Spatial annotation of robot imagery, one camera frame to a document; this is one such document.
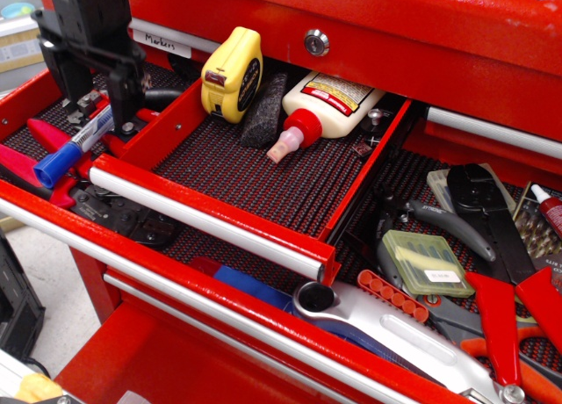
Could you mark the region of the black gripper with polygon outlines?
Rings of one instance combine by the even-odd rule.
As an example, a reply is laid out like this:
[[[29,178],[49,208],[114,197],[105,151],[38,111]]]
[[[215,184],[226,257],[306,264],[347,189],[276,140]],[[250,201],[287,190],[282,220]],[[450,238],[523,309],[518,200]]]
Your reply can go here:
[[[90,68],[110,72],[107,88],[115,129],[120,130],[144,102],[146,54],[128,32],[132,20],[129,0],[52,3],[51,10],[32,14],[40,29],[40,49],[47,67],[71,102],[92,91]]]

